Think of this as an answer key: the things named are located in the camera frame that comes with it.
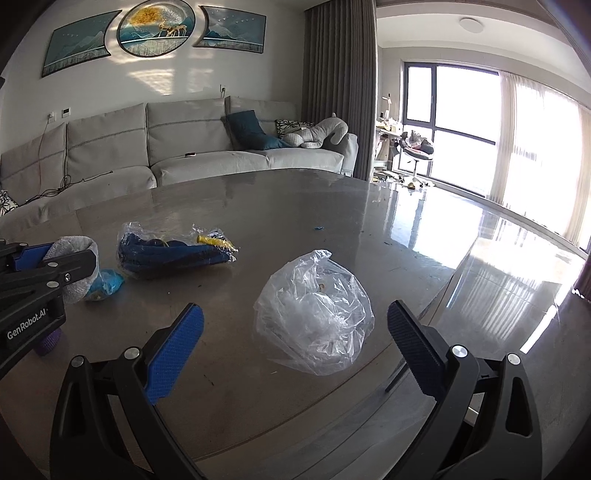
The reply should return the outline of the grey mesh wrapper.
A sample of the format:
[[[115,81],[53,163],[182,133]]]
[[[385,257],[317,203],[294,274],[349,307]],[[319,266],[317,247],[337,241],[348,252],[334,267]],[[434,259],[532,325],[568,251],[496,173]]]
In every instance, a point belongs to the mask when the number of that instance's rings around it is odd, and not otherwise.
[[[98,276],[98,247],[87,236],[65,236],[56,240],[44,259],[56,264],[58,277],[46,282],[49,289],[61,289],[65,303],[80,302]]]

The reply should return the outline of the light blue wrapper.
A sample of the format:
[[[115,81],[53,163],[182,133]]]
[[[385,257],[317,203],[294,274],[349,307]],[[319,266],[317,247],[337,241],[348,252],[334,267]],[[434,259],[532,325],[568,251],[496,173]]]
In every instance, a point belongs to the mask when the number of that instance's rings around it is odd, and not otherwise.
[[[86,293],[84,300],[89,302],[103,301],[119,291],[124,278],[112,269],[100,270]]]

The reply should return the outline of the blue cloth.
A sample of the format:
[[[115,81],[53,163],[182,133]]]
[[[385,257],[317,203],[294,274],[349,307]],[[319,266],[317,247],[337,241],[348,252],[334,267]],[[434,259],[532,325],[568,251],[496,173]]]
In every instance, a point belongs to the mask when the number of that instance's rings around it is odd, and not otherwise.
[[[127,275],[156,278],[235,262],[238,248],[221,229],[206,231],[192,225],[187,231],[172,233],[128,222],[119,232],[116,254],[120,269]]]

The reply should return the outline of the clear plastic bag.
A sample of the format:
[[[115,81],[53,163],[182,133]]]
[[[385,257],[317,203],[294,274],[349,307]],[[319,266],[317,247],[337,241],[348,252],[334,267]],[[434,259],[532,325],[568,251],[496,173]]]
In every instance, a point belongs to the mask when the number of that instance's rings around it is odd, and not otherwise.
[[[270,275],[253,310],[253,340],[267,357],[315,376],[352,367],[375,327],[369,295],[329,250],[301,255]]]

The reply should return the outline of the floral cushion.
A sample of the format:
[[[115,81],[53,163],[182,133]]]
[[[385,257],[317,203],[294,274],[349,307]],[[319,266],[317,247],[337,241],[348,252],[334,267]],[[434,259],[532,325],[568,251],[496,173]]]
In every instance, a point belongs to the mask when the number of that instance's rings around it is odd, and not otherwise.
[[[10,197],[7,191],[0,190],[0,216],[17,209],[19,205]]]

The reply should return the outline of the light grey sofa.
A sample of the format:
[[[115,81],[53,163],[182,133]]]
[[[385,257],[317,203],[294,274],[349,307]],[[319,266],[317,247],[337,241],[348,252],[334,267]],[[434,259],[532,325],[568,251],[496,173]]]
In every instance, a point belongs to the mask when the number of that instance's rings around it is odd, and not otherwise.
[[[1,216],[4,233],[26,230],[90,205],[197,179],[276,169],[349,176],[353,133],[320,149],[239,150],[222,118],[253,110],[266,134],[297,120],[290,102],[225,99],[138,104],[66,122],[1,156],[1,190],[19,207]]]

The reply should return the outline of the teal cushion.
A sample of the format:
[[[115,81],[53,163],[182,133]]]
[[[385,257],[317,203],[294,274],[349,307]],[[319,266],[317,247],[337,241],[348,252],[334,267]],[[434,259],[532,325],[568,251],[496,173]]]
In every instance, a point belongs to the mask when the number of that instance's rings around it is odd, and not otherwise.
[[[290,147],[279,137],[266,134],[253,110],[231,113],[224,116],[222,121],[239,150],[266,151]]]

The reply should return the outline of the black white patterned cushion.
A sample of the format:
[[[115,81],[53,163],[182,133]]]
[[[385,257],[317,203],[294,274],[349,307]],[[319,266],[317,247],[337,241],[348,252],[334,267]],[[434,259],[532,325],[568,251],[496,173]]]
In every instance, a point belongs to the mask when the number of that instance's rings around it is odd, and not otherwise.
[[[308,129],[314,126],[311,122],[288,120],[288,119],[276,119],[274,122],[276,126],[276,134],[280,138],[283,138],[287,134]]]

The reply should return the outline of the white plush toy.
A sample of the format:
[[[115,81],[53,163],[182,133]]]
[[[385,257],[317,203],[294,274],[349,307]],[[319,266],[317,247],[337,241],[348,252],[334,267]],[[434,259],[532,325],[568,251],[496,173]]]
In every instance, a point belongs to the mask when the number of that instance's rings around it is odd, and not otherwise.
[[[329,140],[332,145],[338,145],[346,134],[349,125],[341,118],[332,115],[311,127],[290,129],[280,136],[284,143],[293,148],[320,149]]]

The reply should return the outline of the black office chair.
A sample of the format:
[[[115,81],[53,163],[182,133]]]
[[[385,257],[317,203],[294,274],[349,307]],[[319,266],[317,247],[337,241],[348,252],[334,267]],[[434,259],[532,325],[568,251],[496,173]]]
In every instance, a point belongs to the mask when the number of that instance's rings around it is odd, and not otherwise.
[[[410,190],[416,190],[418,187],[422,188],[425,183],[417,176],[420,162],[427,162],[430,164],[433,161],[435,152],[433,144],[424,136],[417,133],[415,130],[411,132],[404,131],[399,139],[400,155],[406,154],[412,158],[414,162],[413,173],[406,180],[405,185]]]

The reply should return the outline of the brown curtain left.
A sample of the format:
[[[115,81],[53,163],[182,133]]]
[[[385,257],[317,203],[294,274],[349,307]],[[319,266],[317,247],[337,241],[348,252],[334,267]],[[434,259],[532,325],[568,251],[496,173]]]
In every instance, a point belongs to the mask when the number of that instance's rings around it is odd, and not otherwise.
[[[304,12],[301,114],[331,114],[358,137],[353,176],[370,179],[377,116],[377,6],[370,0],[326,1]]]

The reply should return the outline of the left wall painting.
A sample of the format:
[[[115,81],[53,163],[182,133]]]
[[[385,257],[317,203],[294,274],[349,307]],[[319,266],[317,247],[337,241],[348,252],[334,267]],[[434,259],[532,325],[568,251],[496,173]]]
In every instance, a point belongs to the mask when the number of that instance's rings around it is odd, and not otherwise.
[[[55,29],[45,53],[41,77],[108,57],[106,34],[120,10],[93,15]]]

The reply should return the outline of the round wall painting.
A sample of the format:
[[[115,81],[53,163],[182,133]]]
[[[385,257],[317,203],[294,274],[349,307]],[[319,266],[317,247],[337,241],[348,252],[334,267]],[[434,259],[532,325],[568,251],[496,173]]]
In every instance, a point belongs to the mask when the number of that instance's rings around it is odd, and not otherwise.
[[[119,46],[135,57],[171,53],[193,33],[195,13],[185,1],[145,1],[123,17],[117,28]]]

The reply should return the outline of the right wall painting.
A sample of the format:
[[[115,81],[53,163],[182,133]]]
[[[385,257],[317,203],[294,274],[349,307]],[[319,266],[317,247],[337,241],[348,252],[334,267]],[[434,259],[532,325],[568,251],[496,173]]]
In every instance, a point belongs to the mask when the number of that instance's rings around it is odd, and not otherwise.
[[[201,6],[205,28],[194,48],[263,54],[266,16],[228,7]]]

